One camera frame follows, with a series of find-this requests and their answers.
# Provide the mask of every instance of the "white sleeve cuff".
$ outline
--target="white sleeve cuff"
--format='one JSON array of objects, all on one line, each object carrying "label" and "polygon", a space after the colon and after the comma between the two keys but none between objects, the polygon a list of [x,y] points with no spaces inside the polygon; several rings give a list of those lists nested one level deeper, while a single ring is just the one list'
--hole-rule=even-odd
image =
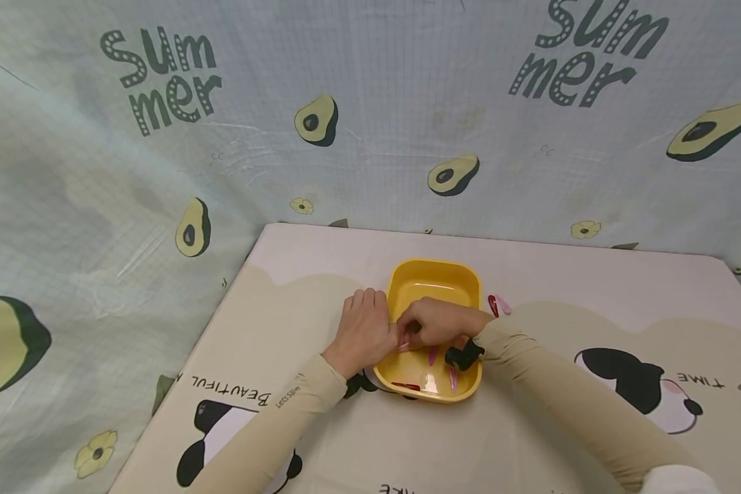
[{"label": "white sleeve cuff", "polygon": [[720,494],[712,478],[682,464],[656,467],[645,476],[640,494]]}]

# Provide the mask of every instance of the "panda print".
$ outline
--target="panda print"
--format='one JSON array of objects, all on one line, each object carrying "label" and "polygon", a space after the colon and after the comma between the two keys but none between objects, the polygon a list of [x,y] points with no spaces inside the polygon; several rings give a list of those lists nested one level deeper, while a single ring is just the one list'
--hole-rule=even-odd
[{"label": "panda print", "polygon": [[668,434],[681,434],[697,424],[703,408],[665,372],[622,350],[594,348],[579,352],[574,363],[593,374]]},{"label": "panda print", "polygon": [[[254,410],[226,405],[219,401],[201,401],[195,411],[195,428],[203,432],[204,437],[188,447],[178,461],[176,470],[178,484],[189,487],[195,477],[198,477],[200,470],[203,470],[210,459],[214,458],[256,413]],[[263,494],[280,493],[288,480],[296,477],[301,471],[302,458],[299,458],[294,450]]]}]

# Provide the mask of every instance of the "arm sleeve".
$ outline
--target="arm sleeve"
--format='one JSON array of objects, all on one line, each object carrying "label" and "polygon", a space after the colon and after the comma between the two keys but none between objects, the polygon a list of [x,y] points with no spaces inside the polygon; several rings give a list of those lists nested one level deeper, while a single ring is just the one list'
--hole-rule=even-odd
[{"label": "arm sleeve", "polygon": [[193,494],[261,494],[310,423],[337,404],[346,380],[315,355],[201,470]]},{"label": "arm sleeve", "polygon": [[485,350],[484,369],[536,397],[626,490],[639,492],[657,467],[698,468],[681,444],[592,375],[504,323],[495,319],[474,339]]}]

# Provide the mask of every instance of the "flower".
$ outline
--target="flower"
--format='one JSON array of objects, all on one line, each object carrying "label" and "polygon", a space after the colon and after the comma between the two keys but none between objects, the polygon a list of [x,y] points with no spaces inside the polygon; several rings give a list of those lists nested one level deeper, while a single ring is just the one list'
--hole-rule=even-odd
[{"label": "flower", "polygon": [[308,201],[308,199],[293,199],[288,206],[299,214],[313,214],[313,203]]},{"label": "flower", "polygon": [[570,235],[574,239],[592,239],[601,231],[601,223],[579,222],[570,225]]},{"label": "flower", "polygon": [[106,431],[99,434],[76,454],[74,469],[77,478],[85,478],[104,468],[113,455],[113,446],[119,440],[119,433]]}]

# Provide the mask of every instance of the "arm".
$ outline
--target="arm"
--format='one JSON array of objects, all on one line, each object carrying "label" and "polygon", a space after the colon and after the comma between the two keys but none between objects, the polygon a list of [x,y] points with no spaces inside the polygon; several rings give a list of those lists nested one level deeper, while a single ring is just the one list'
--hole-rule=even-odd
[{"label": "arm", "polygon": [[346,391],[346,379],[321,355],[304,365],[276,401],[264,407],[201,470],[197,494],[260,494],[280,471],[299,438]]},{"label": "arm", "polygon": [[384,292],[369,288],[346,298],[335,340],[220,449],[189,492],[261,494],[307,428],[343,397],[346,379],[397,347],[399,333],[387,319]]},{"label": "arm", "polygon": [[667,464],[699,468],[691,454],[646,416],[569,360],[495,319],[474,338],[484,368],[524,387],[627,490]]},{"label": "arm", "polygon": [[[485,350],[487,373],[503,375],[536,397],[626,490],[645,484],[643,493],[718,492],[681,444],[577,365],[506,327],[504,319],[427,297],[413,302],[397,324],[408,328],[403,341],[411,349],[473,338]],[[657,484],[705,488],[647,490]]]}]

